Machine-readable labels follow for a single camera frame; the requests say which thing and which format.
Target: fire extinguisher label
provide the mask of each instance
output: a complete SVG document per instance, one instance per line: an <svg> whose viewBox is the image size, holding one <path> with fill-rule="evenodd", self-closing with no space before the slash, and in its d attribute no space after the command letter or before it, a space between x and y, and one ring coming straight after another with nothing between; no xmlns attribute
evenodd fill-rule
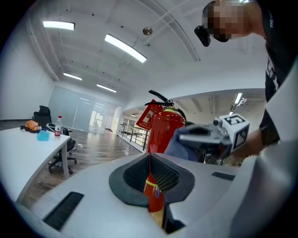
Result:
<svg viewBox="0 0 298 238"><path fill-rule="evenodd" d="M148 105L140 119L137 121L137 125L146 130L150 130L152 127L152 118L155 113L162 112L163 107L161 105Z"/></svg>

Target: fluorescent light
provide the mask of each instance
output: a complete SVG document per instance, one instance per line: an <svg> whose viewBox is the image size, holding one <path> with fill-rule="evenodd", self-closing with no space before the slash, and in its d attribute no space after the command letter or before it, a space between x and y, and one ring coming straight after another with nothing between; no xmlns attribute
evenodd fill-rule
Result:
<svg viewBox="0 0 298 238"><path fill-rule="evenodd" d="M62 22L62 21L44 21L44 27L51 27L51 28L60 28L60 29L67 29L67 30L74 30L75 24L70 22Z"/></svg>
<svg viewBox="0 0 298 238"><path fill-rule="evenodd" d="M69 76L69 77L74 78L74 79L82 80L82 78L80 78L80 77L76 77L76 76L71 75L71 74L68 74L68 73L63 73L63 74L64 74L65 76Z"/></svg>
<svg viewBox="0 0 298 238"><path fill-rule="evenodd" d="M110 89L110 88L108 88L108 87L105 87L105 86L102 86L102 85L100 85L100 84L96 84L98 87L102 87L102 88L104 88L104 89L106 89L106 90L109 90L109 91L112 91L112 92L114 92L114 93L116 93L117 91L115 91L115 90L113 90L113 89Z"/></svg>
<svg viewBox="0 0 298 238"><path fill-rule="evenodd" d="M236 97L236 100L235 100L235 103L238 104L240 99L242 97L242 93L238 93L237 97Z"/></svg>
<svg viewBox="0 0 298 238"><path fill-rule="evenodd" d="M126 53L129 53L131 56L135 57L137 60L141 61L142 63L144 63L147 59L141 53L137 52L134 48L130 47L129 45L127 45L123 41L117 39L116 37L114 37L110 34L106 35L105 41L107 41L107 42L113 44L114 46L124 50Z"/></svg>

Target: fire extinguisher hose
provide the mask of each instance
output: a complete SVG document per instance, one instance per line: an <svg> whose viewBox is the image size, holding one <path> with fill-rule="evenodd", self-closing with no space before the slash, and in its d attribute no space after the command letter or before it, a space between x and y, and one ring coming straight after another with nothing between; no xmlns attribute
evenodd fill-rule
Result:
<svg viewBox="0 0 298 238"><path fill-rule="evenodd" d="M185 116L184 112L180 108L177 108L177 107L175 107L175 111L179 112L181 114L181 116L184 117L184 119L185 119L185 125L186 125L187 120L186 120L186 116Z"/></svg>

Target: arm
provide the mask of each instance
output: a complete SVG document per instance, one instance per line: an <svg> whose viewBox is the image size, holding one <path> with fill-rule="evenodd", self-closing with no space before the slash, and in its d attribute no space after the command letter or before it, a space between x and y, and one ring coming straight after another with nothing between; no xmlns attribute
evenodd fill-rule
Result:
<svg viewBox="0 0 298 238"><path fill-rule="evenodd" d="M263 148L262 132L260 128L248 135L246 144L236 150L233 155L235 156L248 156L259 153Z"/></svg>
<svg viewBox="0 0 298 238"><path fill-rule="evenodd" d="M235 156L249 156L259 153L265 145L270 145L279 141L278 132L265 110L262 122L257 130L248 135L246 144L236 150Z"/></svg>

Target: railing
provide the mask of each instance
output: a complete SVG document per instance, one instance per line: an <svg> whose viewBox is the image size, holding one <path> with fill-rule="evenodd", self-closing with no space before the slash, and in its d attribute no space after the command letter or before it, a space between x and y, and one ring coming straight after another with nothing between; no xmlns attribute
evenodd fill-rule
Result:
<svg viewBox="0 0 298 238"><path fill-rule="evenodd" d="M133 127L120 124L119 133L122 137L126 137L130 142L134 142L143 148L143 151L147 149L147 140L149 137L149 131L140 127Z"/></svg>

